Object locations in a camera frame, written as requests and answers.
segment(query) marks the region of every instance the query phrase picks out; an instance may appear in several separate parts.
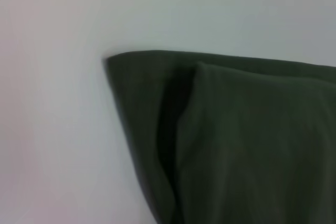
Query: dark green fabric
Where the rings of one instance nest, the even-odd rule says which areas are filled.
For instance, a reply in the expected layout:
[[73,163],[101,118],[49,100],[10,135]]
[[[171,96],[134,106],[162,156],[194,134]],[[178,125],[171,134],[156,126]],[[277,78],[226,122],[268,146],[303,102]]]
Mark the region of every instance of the dark green fabric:
[[334,223],[335,68],[142,51],[107,71],[158,223]]

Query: gray wall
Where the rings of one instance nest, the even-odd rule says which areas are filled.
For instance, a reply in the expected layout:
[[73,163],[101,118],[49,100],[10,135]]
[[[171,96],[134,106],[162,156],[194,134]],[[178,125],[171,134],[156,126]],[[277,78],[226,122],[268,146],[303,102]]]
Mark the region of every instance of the gray wall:
[[336,0],[0,6],[4,224],[154,223],[103,73],[107,55],[173,49],[336,66]]

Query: white wall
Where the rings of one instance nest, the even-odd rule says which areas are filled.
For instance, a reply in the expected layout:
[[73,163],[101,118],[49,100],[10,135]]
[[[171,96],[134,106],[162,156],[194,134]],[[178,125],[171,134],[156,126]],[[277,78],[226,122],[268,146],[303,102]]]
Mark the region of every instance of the white wall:
[[0,0],[0,223],[154,223],[101,59],[174,49],[336,66],[336,0]]

